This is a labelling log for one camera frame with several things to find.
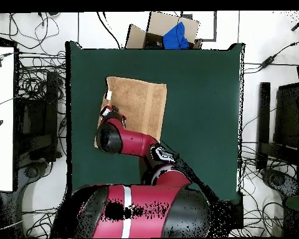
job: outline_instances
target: white stripe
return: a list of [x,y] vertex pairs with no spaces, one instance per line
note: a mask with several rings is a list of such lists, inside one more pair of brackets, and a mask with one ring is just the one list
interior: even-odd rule
[[[132,194],[131,188],[124,186],[124,208],[132,208]],[[123,231],[122,231],[122,238],[128,238],[130,236],[130,229],[131,229],[131,221],[132,219],[125,219],[123,220]]]

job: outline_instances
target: electrical cord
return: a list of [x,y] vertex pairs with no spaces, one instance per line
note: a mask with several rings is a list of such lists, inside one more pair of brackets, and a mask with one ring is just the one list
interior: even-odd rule
[[97,12],[97,16],[98,16],[98,19],[100,20],[100,22],[102,23],[103,27],[107,30],[108,33],[110,33],[110,35],[115,39],[116,43],[117,43],[117,46],[118,46],[118,49],[121,49],[116,37],[108,30],[108,28],[106,27],[106,25],[104,24],[104,22],[101,20],[101,17],[99,15],[99,13]]
[[[282,51],[284,51],[285,49],[292,47],[292,46],[296,46],[299,44],[298,42],[293,42],[289,45],[287,45],[286,47],[282,48],[281,50],[279,50],[276,54],[269,56],[267,59],[265,59],[257,68],[247,68],[244,73],[256,73],[259,72],[261,70],[263,70],[264,68],[268,67],[270,64],[272,64],[272,62],[275,60],[275,57]],[[255,72],[246,72],[248,70],[256,70]]]
[[[255,154],[255,150],[247,147],[247,146],[243,146],[247,149],[250,149],[252,152],[249,152],[251,154]],[[289,166],[289,164],[287,164],[286,162],[283,162],[281,160],[278,160],[278,159],[274,159],[274,158],[268,158],[268,161],[271,161],[271,164],[267,165],[268,168],[274,168],[274,167],[280,167],[280,166]],[[241,230],[233,230],[235,232],[237,232],[238,234],[236,234],[235,232],[231,231],[231,235],[233,237],[256,237],[255,235],[252,235],[251,232],[249,231],[248,228],[251,228],[253,230],[260,230],[261,231],[261,234],[260,235],[257,235],[257,237],[263,237],[265,232],[268,233],[269,236],[271,237],[274,237],[275,234],[273,232],[273,227],[276,226],[278,227],[280,230],[282,230],[283,226],[282,226],[282,219],[281,218],[278,218],[276,216],[274,216],[273,218],[269,217],[269,215],[267,213],[265,213],[265,209],[267,208],[267,206],[271,205],[271,204],[275,204],[275,205],[279,205],[281,208],[284,208],[286,209],[282,204],[278,203],[278,202],[269,202],[265,205],[263,205],[262,209],[260,210],[259,208],[259,205],[258,205],[258,202],[257,200],[253,197],[253,193],[250,193],[249,191],[247,191],[245,188],[244,188],[244,180],[245,179],[248,179],[251,181],[252,185],[254,186],[255,188],[255,184],[252,182],[252,179],[254,179],[255,177],[258,176],[259,172],[260,171],[252,171],[248,166],[249,165],[253,165],[255,166],[255,162],[256,162],[256,159],[253,159],[253,158],[244,158],[243,157],[243,166],[242,166],[242,188],[241,190],[243,192],[245,192],[246,194],[244,194],[244,196],[249,196],[253,199],[254,203],[255,203],[255,206],[256,206],[256,209],[255,210],[250,210],[250,211],[247,211],[246,209],[244,209],[246,211],[246,213],[244,213],[244,219],[249,219],[249,220],[256,220],[254,222],[251,222],[251,223],[247,223],[247,224],[244,224],[243,226],[243,229]],[[254,174],[256,175],[255,177],[251,178],[249,177],[250,174]],[[255,226],[257,224],[262,224],[263,227],[258,227],[258,226]]]

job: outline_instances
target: black cable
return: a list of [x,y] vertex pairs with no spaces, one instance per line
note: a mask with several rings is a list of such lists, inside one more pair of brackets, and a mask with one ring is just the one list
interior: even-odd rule
[[6,101],[3,101],[2,103],[0,103],[0,105],[2,105],[3,103],[6,103],[7,101],[11,101],[11,100],[13,100],[13,99],[16,99],[17,97],[19,97],[19,95],[15,96],[15,97],[13,97],[13,98],[10,98],[10,99],[8,99],[8,100],[6,100]]
[[102,23],[103,27],[107,30],[108,33],[110,33],[110,35],[115,39],[116,43],[117,43],[117,46],[119,49],[121,49],[116,37],[114,37],[114,35],[108,30],[108,28],[106,27],[106,25],[104,24],[104,22],[101,20],[101,17],[99,15],[99,13],[97,12],[97,16],[98,16],[98,19],[100,20],[100,22]]
[[34,49],[34,48],[40,46],[41,43],[43,43],[43,41],[45,41],[45,39],[47,38],[47,31],[48,31],[48,27],[49,27],[49,19],[48,19],[48,18],[47,18],[47,30],[46,30],[46,32],[45,32],[45,36],[44,36],[44,38],[43,38],[41,41],[39,41],[39,43],[38,43],[37,45],[35,45],[35,46],[33,46],[33,47],[27,47],[27,46],[25,46],[25,45],[22,45],[20,42],[14,40],[14,39],[11,37],[11,36],[12,36],[12,35],[11,35],[11,21],[13,21],[13,23],[14,23],[15,26],[17,27],[17,32],[19,32],[20,35],[23,35],[24,37],[29,37],[29,38],[31,38],[31,39],[35,39],[35,38],[30,37],[30,36],[28,36],[28,35],[24,35],[24,34],[22,34],[21,31],[19,30],[18,26],[17,26],[17,23],[15,22],[15,20],[14,20],[14,18],[13,18],[13,14],[10,14],[10,22],[9,22],[9,38],[10,38],[12,41],[14,41],[15,43],[17,43],[17,44],[19,44],[19,45],[21,45],[21,46],[23,46],[23,47],[25,47],[25,48],[27,48],[27,49]]
[[[272,112],[272,111],[275,111],[276,109],[279,109],[279,108],[281,108],[281,107],[286,107],[286,106],[291,105],[291,104],[292,104],[292,103],[287,104],[287,105],[284,105],[284,106],[275,107],[274,109],[271,109],[271,110],[269,111],[269,113]],[[250,120],[247,124],[245,124],[244,127],[242,128],[242,132],[244,131],[245,127],[246,127],[249,123],[253,122],[253,120],[256,120],[260,115],[256,116],[254,119]]]
[[275,57],[282,51],[284,51],[285,49],[289,48],[289,47],[292,47],[292,46],[295,46],[295,45],[298,45],[299,44],[299,41],[298,42],[293,42],[289,45],[287,45],[286,47],[282,48],[281,50],[279,50],[276,54],[272,55],[272,56],[269,56],[267,59],[265,59],[260,65],[259,67],[257,68],[258,70],[255,71],[255,72],[245,72],[244,73],[256,73],[256,72],[259,72],[261,70],[263,70],[264,68],[266,68],[267,66],[269,66],[270,64],[272,64],[272,62],[275,60]]
[[266,231],[268,232],[268,234],[269,234],[271,237],[274,237],[274,235],[272,235],[272,234],[269,232],[269,230],[268,230],[268,228],[267,228],[267,225],[266,225],[266,222],[265,222],[265,209],[266,209],[266,207],[267,207],[268,205],[271,205],[271,204],[279,205],[282,209],[287,209],[287,208],[286,208],[285,206],[283,206],[282,204],[279,204],[278,202],[269,202],[269,203],[265,204],[264,207],[263,207],[263,209],[262,209],[262,220],[263,220],[263,222],[265,223],[265,229],[266,229]]

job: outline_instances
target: white floor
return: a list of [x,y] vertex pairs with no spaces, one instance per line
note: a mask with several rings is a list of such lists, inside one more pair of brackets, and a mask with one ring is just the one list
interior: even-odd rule
[[[213,12],[196,12],[186,11],[185,14],[193,14],[193,19],[200,21],[197,38],[213,38]],[[134,24],[139,28],[146,30],[149,12],[107,12],[107,22],[113,35],[117,38],[122,47],[125,46],[126,35],[129,24]],[[32,37],[35,28],[42,22],[37,13],[16,14],[14,16],[19,28],[18,35],[12,37],[14,40],[28,46],[37,45],[37,40],[24,37],[20,33]],[[245,69],[258,67],[267,57],[275,54],[284,46],[299,41],[299,28],[292,32],[291,28],[299,21],[299,12],[296,11],[218,11],[217,12],[217,40],[215,42],[203,42],[203,49],[228,49],[233,43],[245,43]],[[104,29],[98,20],[95,12],[83,13],[60,13],[55,22],[59,27],[59,34],[49,37],[42,43],[42,48],[48,53],[55,55],[61,50],[65,50],[64,44],[67,40],[78,41],[79,44],[87,49],[117,49],[117,44],[112,36]],[[43,38],[46,33],[46,25],[39,26],[36,30],[39,38]],[[0,33],[1,37],[9,38],[2,33],[9,32],[9,14],[0,14]],[[12,34],[16,32],[16,27],[12,25]],[[47,35],[54,35],[58,32],[56,24],[49,22]],[[19,47],[23,52],[43,53],[40,46],[34,49]],[[297,65],[299,65],[299,45],[289,47],[277,56],[275,64],[258,73],[244,75],[244,112],[243,124],[257,116],[258,92],[260,82],[270,82],[272,87],[271,108],[275,108],[275,94],[280,85],[298,82]],[[273,135],[273,120],[275,112],[271,112],[270,122],[270,139]],[[253,121],[246,126],[243,132],[243,141],[256,141],[257,121]],[[255,149],[255,144],[244,144],[249,148]],[[48,177],[31,184],[25,193],[23,201],[23,211],[43,210],[57,207],[65,191],[67,164],[65,156],[58,159],[53,166],[53,170]],[[244,180],[244,189],[252,194],[256,199],[259,209],[270,201],[281,202],[276,191],[266,187],[258,177],[251,177],[251,180]],[[255,210],[254,200],[246,194],[244,197],[245,212]],[[271,217],[282,217],[282,210],[278,205],[267,207],[266,212]],[[41,215],[26,215],[24,217],[24,228],[28,229]],[[254,212],[246,214],[246,218],[259,218],[259,213]],[[245,223],[257,222],[252,219],[245,219]],[[248,231],[253,235],[260,235],[262,230],[256,228],[245,228],[242,232],[247,234]],[[42,229],[37,228],[34,234],[41,235]],[[279,236],[280,231],[275,230],[275,235]]]

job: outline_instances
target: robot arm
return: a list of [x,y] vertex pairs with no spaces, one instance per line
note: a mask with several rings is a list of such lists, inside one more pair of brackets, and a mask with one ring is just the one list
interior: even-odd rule
[[126,118],[110,106],[104,107],[101,117],[96,136],[101,151],[144,157],[149,146],[158,144],[147,134],[126,130]]

